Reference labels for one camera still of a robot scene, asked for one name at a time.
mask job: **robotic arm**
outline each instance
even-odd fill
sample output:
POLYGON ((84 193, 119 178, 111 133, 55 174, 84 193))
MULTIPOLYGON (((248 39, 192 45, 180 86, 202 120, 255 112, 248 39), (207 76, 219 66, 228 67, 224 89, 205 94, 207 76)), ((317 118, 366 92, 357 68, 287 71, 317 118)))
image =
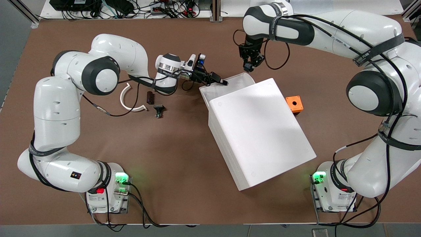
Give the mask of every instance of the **robotic arm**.
POLYGON ((35 87, 34 136, 30 147, 20 155, 18 168, 55 189, 86 192, 92 213, 118 213, 128 192, 123 184, 128 181, 128 175, 123 168, 67 150, 80 135, 80 99, 85 92, 112 93, 120 70, 136 82, 171 94, 176 89, 178 71, 193 70, 195 58, 192 55, 184 62, 172 54, 161 55, 156 61, 156 78, 150 78, 145 49, 120 36, 96 36, 88 53, 59 53, 53 62, 54 76, 41 79, 35 87))
POLYGON ((348 84, 348 99, 364 112, 385 117, 364 152, 318 167, 313 181, 323 211, 346 211, 354 205, 356 193, 365 197, 385 193, 388 175, 392 188, 421 163, 417 145, 421 143, 420 45, 405 41, 399 23, 385 16, 354 10, 294 15, 286 0, 263 2, 267 4, 250 7, 243 18, 246 39, 239 48, 246 71, 253 71, 264 60, 260 53, 264 38, 347 57, 364 67, 348 84))

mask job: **gray floor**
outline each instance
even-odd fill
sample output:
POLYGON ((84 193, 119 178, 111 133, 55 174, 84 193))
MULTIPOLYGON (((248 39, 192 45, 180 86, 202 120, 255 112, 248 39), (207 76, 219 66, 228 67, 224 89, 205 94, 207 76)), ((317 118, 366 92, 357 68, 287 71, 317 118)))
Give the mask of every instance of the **gray floor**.
MULTIPOLYGON (((12 81, 13 74, 19 62, 30 32, 30 23, 8 2, 0 7, 0 102, 5 98, 12 81)), ((1 237, 107 237, 107 236, 143 236, 143 237, 246 237, 249 226, 202 225, 195 228, 186 226, 170 226, 159 229, 141 226, 126 226, 119 233, 114 233, 104 226, 96 225, 38 225, 38 226, 0 226, 1 237)), ((312 229, 323 229, 321 226, 291 225, 284 228, 280 225, 253 225, 249 237, 310 237, 312 229)), ((329 236, 334 236, 333 228, 328 228, 329 236)), ((377 224, 369 229, 351 229, 339 227, 339 237, 419 237, 421 224, 377 224)))

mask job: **brown table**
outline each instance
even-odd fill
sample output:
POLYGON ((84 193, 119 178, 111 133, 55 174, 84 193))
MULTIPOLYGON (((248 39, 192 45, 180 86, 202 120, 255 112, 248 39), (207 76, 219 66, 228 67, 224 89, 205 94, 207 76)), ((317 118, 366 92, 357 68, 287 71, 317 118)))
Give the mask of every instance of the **brown table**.
MULTIPOLYGON (((413 36, 403 23, 406 36, 413 36)), ((149 74, 155 76, 154 62, 167 52, 188 59, 205 53, 208 71, 223 78, 242 72, 238 48, 232 33, 241 19, 226 18, 220 24, 208 19, 80 20, 42 21, 32 30, 0 114, 1 224, 86 224, 92 223, 76 193, 56 191, 21 173, 16 162, 28 147, 33 131, 33 91, 36 82, 49 76, 54 57, 62 50, 87 52, 97 34, 121 35, 139 42, 149 56, 149 74)), ((238 35, 241 42, 243 35, 238 35)), ((119 163, 140 188, 145 206, 158 223, 244 224, 310 223, 316 218, 308 175, 333 152, 346 144, 376 133, 379 117, 354 108, 345 94, 349 80, 361 69, 350 59, 311 48, 291 45, 288 64, 278 71, 260 66, 252 77, 256 82, 275 78, 284 96, 300 95, 304 111, 297 116, 317 158, 260 185, 238 191, 208 128, 208 110, 198 86, 179 89, 174 95, 156 95, 156 103, 167 111, 162 119, 155 110, 114 118, 81 101, 81 135, 69 150, 95 160, 119 163)), ((283 62, 283 43, 269 42, 272 66, 283 62)), ((127 79, 126 73, 121 80, 127 79)), ((100 97, 86 94, 109 112, 124 113, 119 94, 100 97)), ((145 103, 148 88, 140 90, 145 103)), ((127 104, 135 93, 129 92, 127 104)), ((338 155, 347 158, 361 152, 366 144, 338 155)), ((419 197, 421 169, 396 187, 382 204, 380 222, 421 222, 419 197)), ((364 201, 360 210, 373 204, 364 201)), ((374 212, 356 222, 369 222, 374 212)), ((321 214, 321 221, 338 221, 339 214, 321 214)), ((113 215, 114 223, 140 223, 140 208, 131 202, 128 215, 113 215)))

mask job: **white c-shaped object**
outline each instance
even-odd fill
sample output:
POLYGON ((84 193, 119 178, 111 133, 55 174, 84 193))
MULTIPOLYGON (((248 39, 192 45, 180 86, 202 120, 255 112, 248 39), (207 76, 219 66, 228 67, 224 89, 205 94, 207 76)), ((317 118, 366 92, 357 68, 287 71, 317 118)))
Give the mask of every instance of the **white c-shaped object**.
MULTIPOLYGON (((121 94, 120 94, 120 103, 121 103, 121 105, 124 107, 124 108, 126 108, 126 110, 131 110, 131 108, 129 108, 129 107, 127 107, 125 104, 124 104, 124 95, 129 91, 131 89, 131 86, 130 86, 130 84, 129 83, 127 83, 127 86, 121 91, 121 94)), ((140 107, 137 107, 137 108, 134 108, 134 109, 132 109, 132 111, 133 112, 138 112, 138 111, 142 111, 142 110, 148 110, 146 107, 145 107, 145 105, 142 105, 142 106, 140 106, 140 107)))

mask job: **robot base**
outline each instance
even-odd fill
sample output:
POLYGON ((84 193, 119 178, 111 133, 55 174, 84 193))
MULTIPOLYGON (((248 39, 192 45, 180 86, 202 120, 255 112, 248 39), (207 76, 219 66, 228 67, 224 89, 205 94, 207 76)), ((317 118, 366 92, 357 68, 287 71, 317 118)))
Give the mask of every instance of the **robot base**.
POLYGON ((116 163, 108 163, 111 168, 111 179, 104 192, 90 194, 86 192, 86 201, 92 213, 107 213, 107 200, 109 212, 113 214, 126 214, 128 209, 128 196, 118 194, 115 191, 125 189, 127 193, 130 191, 130 185, 121 185, 116 182, 116 173, 124 172, 123 168, 116 163))
POLYGON ((323 212, 345 212, 351 205, 349 211, 353 212, 356 192, 347 193, 335 186, 330 176, 332 165, 331 161, 323 162, 312 176, 316 207, 323 212))

